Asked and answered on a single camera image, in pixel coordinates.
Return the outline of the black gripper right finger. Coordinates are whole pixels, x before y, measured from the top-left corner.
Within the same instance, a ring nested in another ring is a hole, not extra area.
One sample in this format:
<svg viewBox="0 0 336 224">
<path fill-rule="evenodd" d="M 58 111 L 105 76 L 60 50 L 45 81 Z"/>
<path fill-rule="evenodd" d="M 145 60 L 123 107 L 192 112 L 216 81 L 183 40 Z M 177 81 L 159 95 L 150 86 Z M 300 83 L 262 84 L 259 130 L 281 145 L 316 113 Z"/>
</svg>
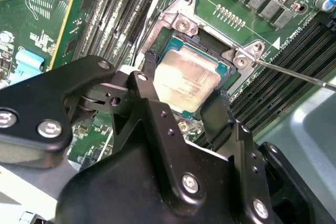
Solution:
<svg viewBox="0 0 336 224">
<path fill-rule="evenodd" d="M 206 139 L 232 165 L 230 200 L 239 223 L 314 223 L 311 191 L 282 152 L 256 146 L 232 114 L 225 92 L 215 90 L 201 108 Z"/>
</svg>

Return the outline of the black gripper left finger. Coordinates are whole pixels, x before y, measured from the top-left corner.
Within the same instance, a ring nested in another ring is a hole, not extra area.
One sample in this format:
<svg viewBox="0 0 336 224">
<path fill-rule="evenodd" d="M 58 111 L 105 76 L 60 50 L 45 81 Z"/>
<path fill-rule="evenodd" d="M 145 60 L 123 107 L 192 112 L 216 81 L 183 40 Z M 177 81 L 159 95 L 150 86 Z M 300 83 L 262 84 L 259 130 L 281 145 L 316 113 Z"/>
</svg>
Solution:
<svg viewBox="0 0 336 224">
<path fill-rule="evenodd" d="M 72 140 L 71 126 L 89 113 L 81 99 L 90 90 L 106 98 L 96 110 L 110 110 L 117 140 L 141 143 L 150 160 L 164 202 L 171 208 L 199 208 L 205 201 L 200 180 L 187 189 L 182 177 L 198 178 L 196 165 L 170 107 L 159 100 L 149 77 L 128 76 L 97 56 L 87 56 L 1 90 L 1 162 L 33 168 L 60 164 Z"/>
</svg>

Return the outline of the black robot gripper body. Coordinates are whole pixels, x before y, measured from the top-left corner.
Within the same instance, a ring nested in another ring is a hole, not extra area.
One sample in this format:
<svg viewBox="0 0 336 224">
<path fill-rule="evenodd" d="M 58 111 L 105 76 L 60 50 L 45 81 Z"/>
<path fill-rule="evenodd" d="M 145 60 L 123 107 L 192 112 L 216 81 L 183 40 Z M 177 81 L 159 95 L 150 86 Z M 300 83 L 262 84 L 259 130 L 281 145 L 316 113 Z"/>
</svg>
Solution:
<svg viewBox="0 0 336 224">
<path fill-rule="evenodd" d="M 164 202 L 149 151 L 136 145 L 76 174 L 59 196 L 57 223 L 246 223 L 232 163 L 193 143 L 188 149 L 206 190 L 196 213 L 181 216 Z"/>
</svg>

